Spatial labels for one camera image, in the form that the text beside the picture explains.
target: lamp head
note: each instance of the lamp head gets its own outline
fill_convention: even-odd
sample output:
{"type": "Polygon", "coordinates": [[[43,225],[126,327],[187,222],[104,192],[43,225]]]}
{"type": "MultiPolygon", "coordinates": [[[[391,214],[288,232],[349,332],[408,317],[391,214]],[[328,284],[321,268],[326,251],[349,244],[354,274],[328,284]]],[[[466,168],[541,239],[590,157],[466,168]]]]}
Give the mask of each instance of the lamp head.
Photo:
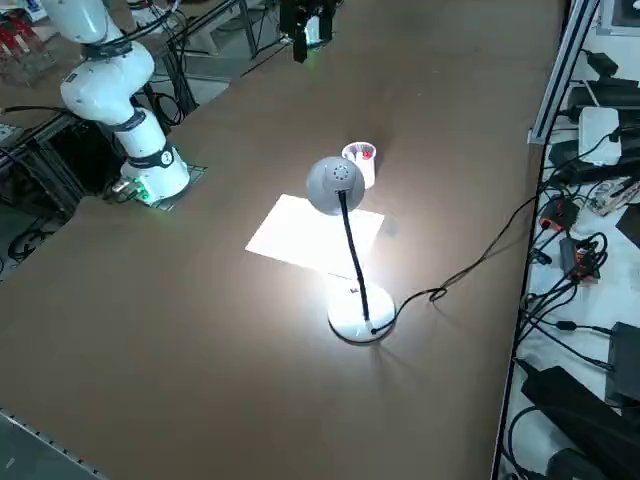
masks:
{"type": "Polygon", "coordinates": [[[326,157],[316,162],[307,177],[307,196],[316,210],[326,215],[340,215],[338,192],[344,191],[347,209],[355,209],[364,198],[364,177],[351,160],[326,157]]]}

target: metal rack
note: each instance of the metal rack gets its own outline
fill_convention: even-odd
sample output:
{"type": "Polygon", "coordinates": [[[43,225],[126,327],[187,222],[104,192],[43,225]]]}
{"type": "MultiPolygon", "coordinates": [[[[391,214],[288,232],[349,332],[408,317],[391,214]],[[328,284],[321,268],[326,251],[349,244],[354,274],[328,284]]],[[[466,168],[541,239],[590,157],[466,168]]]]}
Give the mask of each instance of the metal rack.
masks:
{"type": "Polygon", "coordinates": [[[574,0],[573,2],[542,104],[529,132],[529,143],[544,145],[547,142],[556,119],[556,112],[569,86],[573,67],[589,32],[598,3],[600,0],[574,0]]]}
{"type": "Polygon", "coordinates": [[[86,471],[90,475],[94,476],[99,480],[106,480],[107,477],[105,477],[102,473],[100,473],[100,471],[97,468],[94,468],[93,466],[89,465],[80,457],[73,455],[66,448],[64,448],[62,445],[56,442],[54,439],[36,430],[35,428],[27,424],[23,419],[21,419],[17,415],[14,415],[8,410],[5,410],[4,408],[0,407],[0,416],[4,417],[9,423],[16,426],[23,432],[31,435],[31,437],[35,438],[39,442],[42,442],[47,447],[52,448],[53,450],[58,452],[60,455],[66,457],[69,461],[73,462],[75,465],[82,468],[84,471],[86,471]]]}

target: white lamp base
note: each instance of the white lamp base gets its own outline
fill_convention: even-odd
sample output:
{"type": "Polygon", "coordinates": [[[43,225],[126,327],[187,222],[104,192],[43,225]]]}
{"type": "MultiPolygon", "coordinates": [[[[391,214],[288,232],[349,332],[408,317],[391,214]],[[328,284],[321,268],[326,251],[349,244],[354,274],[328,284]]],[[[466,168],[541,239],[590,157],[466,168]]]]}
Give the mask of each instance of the white lamp base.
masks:
{"type": "Polygon", "coordinates": [[[384,337],[393,328],[371,333],[389,323],[396,314],[393,299],[385,290],[376,285],[367,285],[369,301],[369,321],[365,322],[362,313],[362,300],[358,283],[342,281],[329,291],[329,324],[343,340],[351,343],[371,343],[384,337]]]}

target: sheet of paper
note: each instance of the sheet of paper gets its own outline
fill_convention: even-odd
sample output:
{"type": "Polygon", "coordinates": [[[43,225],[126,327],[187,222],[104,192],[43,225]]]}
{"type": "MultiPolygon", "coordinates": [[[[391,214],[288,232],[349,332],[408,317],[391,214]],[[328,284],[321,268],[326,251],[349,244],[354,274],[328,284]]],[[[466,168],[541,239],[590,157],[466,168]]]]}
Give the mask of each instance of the sheet of paper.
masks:
{"type": "MultiPolygon", "coordinates": [[[[384,215],[354,210],[349,220],[363,265],[384,215]]],[[[355,278],[342,217],[324,215],[303,198],[281,195],[246,250],[322,273],[355,278]]]]}

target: white robotic arm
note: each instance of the white robotic arm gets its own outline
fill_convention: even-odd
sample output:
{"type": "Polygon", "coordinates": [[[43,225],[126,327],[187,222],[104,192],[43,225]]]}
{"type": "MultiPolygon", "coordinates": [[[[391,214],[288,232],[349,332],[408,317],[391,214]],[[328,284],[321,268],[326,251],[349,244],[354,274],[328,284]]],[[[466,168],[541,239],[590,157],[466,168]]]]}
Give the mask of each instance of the white robotic arm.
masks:
{"type": "Polygon", "coordinates": [[[137,185],[139,200],[151,205],[181,192],[189,183],[186,164],[153,113],[130,102],[153,75],[147,49],[138,42],[118,42],[122,33],[102,0],[43,0],[43,4],[61,35],[88,47],[87,60],[60,88],[69,110],[115,134],[127,153],[120,173],[137,185]]]}

